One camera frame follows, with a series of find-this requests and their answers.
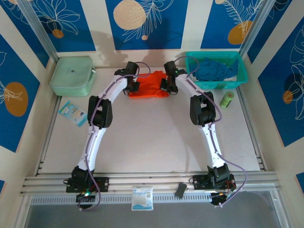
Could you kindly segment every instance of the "white wall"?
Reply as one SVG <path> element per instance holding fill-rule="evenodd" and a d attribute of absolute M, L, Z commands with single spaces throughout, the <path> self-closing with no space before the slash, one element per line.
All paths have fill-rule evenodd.
<path fill-rule="evenodd" d="M 242 86 L 262 153 L 270 171 L 276 171 L 296 227 L 304 227 L 304 195 L 296 174 L 304 171 L 304 138 L 284 147 L 257 78 L 304 16 L 304 1 L 293 0 L 263 49 L 250 64 L 249 82 Z"/>
<path fill-rule="evenodd" d="M 61 52 L 58 55 L 88 55 L 96 67 L 124 67 L 128 61 L 143 61 L 152 67 L 163 66 L 164 63 L 184 55 L 183 52 L 200 50 L 212 2 L 213 0 L 189 0 L 181 49 L 116 51 L 105 0 L 95 1 L 94 4 L 81 0 L 96 51 Z"/>
<path fill-rule="evenodd" d="M 0 195 L 0 227 L 6 228 L 11 219 L 16 216 L 12 208 L 16 203 L 15 199 L 20 194 L 24 178 L 33 174 L 55 96 L 48 86 L 52 63 L 49 63 L 47 69 L 42 66 L 1 7 L 0 21 L 0 34 L 40 81 L 17 152 L 13 153 L 0 146 L 0 180 L 5 181 L 5 188 Z"/>

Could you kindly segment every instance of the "blue cloth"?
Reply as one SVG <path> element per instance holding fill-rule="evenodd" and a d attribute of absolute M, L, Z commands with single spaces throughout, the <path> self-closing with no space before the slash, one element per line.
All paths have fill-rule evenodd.
<path fill-rule="evenodd" d="M 189 64 L 190 71 L 197 67 L 196 63 Z M 238 74 L 238 59 L 230 66 L 206 58 L 199 63 L 199 69 L 193 74 L 199 81 L 224 81 Z"/>

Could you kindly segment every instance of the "folded orange shirt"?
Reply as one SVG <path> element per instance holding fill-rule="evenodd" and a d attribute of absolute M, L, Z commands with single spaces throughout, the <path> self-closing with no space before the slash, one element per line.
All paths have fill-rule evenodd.
<path fill-rule="evenodd" d="M 140 82 L 138 92 L 129 94 L 131 98 L 147 98 L 147 97 L 168 97 L 169 93 L 160 89 L 162 78 L 167 75 L 162 71 L 155 71 L 148 77 L 139 77 L 137 82 Z"/>

